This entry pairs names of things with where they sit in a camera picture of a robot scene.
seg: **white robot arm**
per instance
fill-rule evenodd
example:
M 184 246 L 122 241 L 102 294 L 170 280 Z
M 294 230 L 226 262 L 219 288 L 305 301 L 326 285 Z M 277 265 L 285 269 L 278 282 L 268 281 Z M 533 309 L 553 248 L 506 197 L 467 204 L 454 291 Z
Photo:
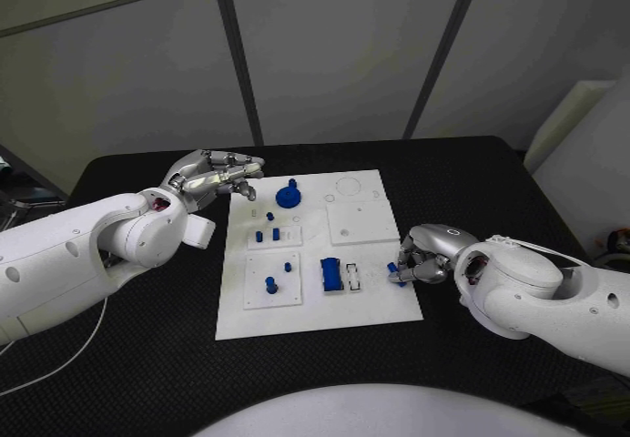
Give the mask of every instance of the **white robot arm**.
M 559 269 L 536 252 L 578 266 Z M 393 282 L 441 282 L 452 270 L 460 302 L 491 332 L 512 340 L 533 334 L 571 357 L 630 377 L 630 275 L 500 236 L 478 242 L 444 225 L 411 229 L 398 267 Z
M 161 266 L 181 242 L 206 249 L 213 223 L 192 213 L 219 193 L 254 200 L 245 178 L 262 177 L 262 165 L 259 158 L 197 150 L 173 165 L 160 188 L 0 233 L 0 345 L 70 319 Z

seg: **white platform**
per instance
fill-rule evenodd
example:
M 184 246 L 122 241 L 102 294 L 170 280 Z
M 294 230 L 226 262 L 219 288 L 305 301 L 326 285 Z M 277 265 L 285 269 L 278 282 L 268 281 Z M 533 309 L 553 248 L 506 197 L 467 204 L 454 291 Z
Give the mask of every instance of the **white platform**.
M 386 219 L 391 207 L 378 170 L 292 177 L 298 182 L 301 203 L 291 209 L 282 209 L 275 204 L 275 193 L 279 188 L 285 187 L 290 178 L 252 180 L 251 185 L 256 188 L 255 202 L 249 202 L 239 195 L 232 196 L 215 336 L 218 340 L 422 320 L 414 287 L 406 285 L 401 288 L 388 282 L 388 263 L 398 257 L 399 233 L 395 221 L 391 223 Z M 375 208 L 385 208 L 385 214 L 383 211 L 373 214 L 373 222 L 370 222 L 369 214 L 362 216 L 360 222 L 346 221 L 343 229 L 349 232 L 347 236 L 357 237 L 362 229 L 372 229 L 370 235 L 385 235 L 386 239 L 395 235 L 396 238 L 392 241 L 363 244 L 357 237 L 349 245 L 331 245 L 327 206 L 334 205 L 333 209 L 337 209 L 341 204 L 350 203 L 354 204 L 354 209 L 365 210 L 366 208 L 365 212 L 373 211 Z M 275 216 L 272 222 L 267 221 L 268 212 L 272 212 Z M 252 231 L 290 226 L 300 226 L 301 246 L 248 250 Z M 248 259 L 254 256 L 267 257 L 268 264 L 275 269 L 281 269 L 284 262 L 279 259 L 294 253 L 300 257 L 301 305 L 272 306 L 264 303 L 264 300 L 271 301 L 264 278 L 274 275 L 282 278 L 281 272 L 275 270 L 274 274 L 268 274 L 259 271 L 256 266 L 255 272 L 259 276 L 248 280 L 246 284 L 249 282 L 256 284 L 261 279 L 262 283 L 259 289 L 256 286 L 248 289 L 245 277 L 249 275 L 251 278 L 252 275 L 246 267 Z M 344 291 L 333 293 L 324 292 L 321 281 L 320 260 L 327 257 L 334 257 L 341 261 Z M 357 292 L 350 292 L 347 284 L 344 266 L 352 263 L 356 263 L 359 271 L 360 290 Z M 248 307 L 245 309 L 246 301 L 252 302 L 252 300 L 245 300 L 245 289 L 248 289 L 248 297 L 252 297 L 249 293 L 258 291 L 256 302 L 258 304 L 262 302 L 259 306 L 269 308 L 249 309 Z M 282 287 L 272 300 L 282 299 L 281 292 Z

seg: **black fabric surface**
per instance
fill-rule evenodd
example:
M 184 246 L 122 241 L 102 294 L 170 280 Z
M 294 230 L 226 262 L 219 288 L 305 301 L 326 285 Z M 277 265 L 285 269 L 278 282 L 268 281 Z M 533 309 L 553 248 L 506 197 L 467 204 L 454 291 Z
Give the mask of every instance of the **black fabric surface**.
M 496 137 L 239 149 L 268 176 L 378 168 L 398 228 L 445 223 L 584 259 L 516 154 Z M 157 186 L 184 152 L 112 156 L 85 170 L 69 206 Z M 98 334 L 72 364 L 0 398 L 3 435 L 187 435 L 271 397 L 359 382 L 398 382 L 522 405 L 604 374 L 542 340 L 506 340 L 458 303 L 454 283 L 416 284 L 425 320 L 215 341 L 228 197 L 206 250 L 170 262 L 109 298 Z M 55 369 L 79 349 L 101 310 L 16 343 L 0 358 L 0 390 Z

